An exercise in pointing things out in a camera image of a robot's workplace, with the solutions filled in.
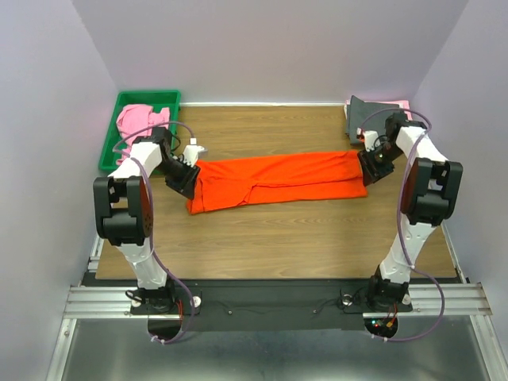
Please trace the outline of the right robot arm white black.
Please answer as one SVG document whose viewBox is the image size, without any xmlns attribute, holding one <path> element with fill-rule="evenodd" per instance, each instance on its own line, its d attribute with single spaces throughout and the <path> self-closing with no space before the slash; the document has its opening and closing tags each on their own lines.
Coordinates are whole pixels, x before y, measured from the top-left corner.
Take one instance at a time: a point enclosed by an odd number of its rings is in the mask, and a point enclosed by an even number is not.
<svg viewBox="0 0 508 381">
<path fill-rule="evenodd" d="M 364 149 L 358 153 L 365 186 L 394 171 L 406 157 L 397 202 L 397 235 L 365 291 L 375 310 L 410 304 L 409 283 L 427 239 L 456 207 L 464 173 L 461 163 L 444 156 L 429 138 L 428 118 L 408 119 L 409 109 L 389 108 L 384 131 L 361 129 Z"/>
</svg>

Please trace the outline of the orange t shirt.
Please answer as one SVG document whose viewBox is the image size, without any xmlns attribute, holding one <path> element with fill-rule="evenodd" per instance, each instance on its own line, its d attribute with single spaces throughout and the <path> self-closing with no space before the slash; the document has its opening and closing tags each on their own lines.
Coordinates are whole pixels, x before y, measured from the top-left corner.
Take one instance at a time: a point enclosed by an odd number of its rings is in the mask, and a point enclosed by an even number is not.
<svg viewBox="0 0 508 381">
<path fill-rule="evenodd" d="M 308 152 L 199 161 L 191 215 L 241 206 L 364 198 L 363 172 L 354 151 Z"/>
</svg>

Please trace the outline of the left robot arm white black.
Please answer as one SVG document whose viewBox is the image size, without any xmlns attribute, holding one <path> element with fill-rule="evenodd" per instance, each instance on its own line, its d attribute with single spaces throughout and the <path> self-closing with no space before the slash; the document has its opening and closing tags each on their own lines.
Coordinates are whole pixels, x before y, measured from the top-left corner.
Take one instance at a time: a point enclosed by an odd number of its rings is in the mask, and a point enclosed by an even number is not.
<svg viewBox="0 0 508 381">
<path fill-rule="evenodd" d="M 191 200 L 200 172 L 197 165 L 206 148 L 196 137 L 180 155 L 172 142 L 176 135 L 163 122 L 130 133 L 114 145 L 123 156 L 119 167 L 93 182 L 94 215 L 98 235 L 118 248 L 137 278 L 127 291 L 135 314 L 167 314 L 179 306 L 175 278 L 160 262 L 153 243 L 154 201 L 149 177 L 164 175 L 167 187 Z"/>
</svg>

